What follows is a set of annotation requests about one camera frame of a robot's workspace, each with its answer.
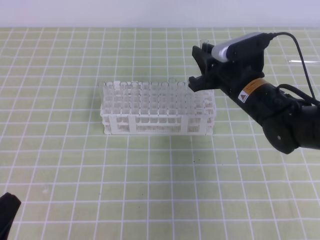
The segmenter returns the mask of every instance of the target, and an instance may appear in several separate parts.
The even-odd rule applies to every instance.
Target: test tube rack
[[[100,82],[98,88],[105,134],[213,134],[213,90],[193,92],[185,82]]]

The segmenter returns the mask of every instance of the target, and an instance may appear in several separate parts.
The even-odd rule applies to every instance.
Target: warning label
[[[248,95],[245,91],[242,90],[242,91],[240,92],[239,96],[238,96],[238,99],[239,99],[241,102],[245,103],[248,97],[249,97],[249,95]]]
[[[240,92],[238,99],[245,103],[247,98],[249,97],[250,94],[253,93],[254,90],[256,90],[257,88],[259,88],[260,86],[264,85],[268,83],[266,80],[264,80],[263,78],[257,78],[251,82],[249,82],[244,89]]]

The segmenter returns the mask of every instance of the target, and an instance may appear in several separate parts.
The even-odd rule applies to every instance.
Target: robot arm
[[[217,46],[193,46],[192,56],[201,76],[190,77],[189,87],[194,92],[222,90],[262,126],[268,141],[280,152],[289,154],[298,147],[320,149],[319,102],[293,86],[275,87],[263,79],[264,50],[277,35],[255,32]]]

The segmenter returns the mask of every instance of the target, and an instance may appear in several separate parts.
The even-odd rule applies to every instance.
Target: green grid mat
[[[185,81],[200,39],[256,31],[320,60],[318,28],[0,28],[0,194],[22,201],[9,239],[320,239],[320,152],[275,151],[219,90],[212,137],[103,133],[98,81]],[[267,81],[309,92],[291,39],[264,60]]]

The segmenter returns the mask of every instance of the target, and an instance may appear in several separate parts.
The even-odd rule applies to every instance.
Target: clear test tube
[[[186,83],[184,81],[179,81],[177,83],[177,89],[176,89],[177,102],[184,101],[185,94],[186,94]]]
[[[130,88],[131,88],[131,103],[135,103],[135,102],[139,102],[140,98],[139,98],[139,83],[137,81],[133,81],[130,84]]]
[[[159,95],[159,82],[153,81],[151,82],[151,94],[152,97],[158,97]]]
[[[128,83],[126,81],[120,82],[120,94],[122,95],[122,102],[129,102],[129,94],[128,94]]]
[[[176,108],[178,114],[185,114],[186,112],[186,93],[186,83],[184,81],[179,81],[176,95]]]
[[[112,107],[114,104],[114,97],[115,97],[115,89],[114,89],[114,82],[108,81],[104,83],[104,92],[106,93],[106,96],[104,97],[107,112],[110,114],[112,111]]]
[[[150,102],[150,115],[158,115],[158,102]]]
[[[143,81],[141,83],[141,94],[143,96],[149,96],[149,87],[150,87],[150,83],[147,81]]]
[[[208,52],[208,43],[209,43],[208,39],[201,39],[200,40],[200,48],[202,50],[204,50],[206,53]]]
[[[139,114],[139,102],[131,102],[131,114],[138,115]]]
[[[177,94],[177,79],[170,77],[168,79],[170,97],[173,98]]]
[[[167,114],[168,104],[169,104],[169,83],[162,82],[160,87],[159,104],[161,108],[165,107],[165,113]]]

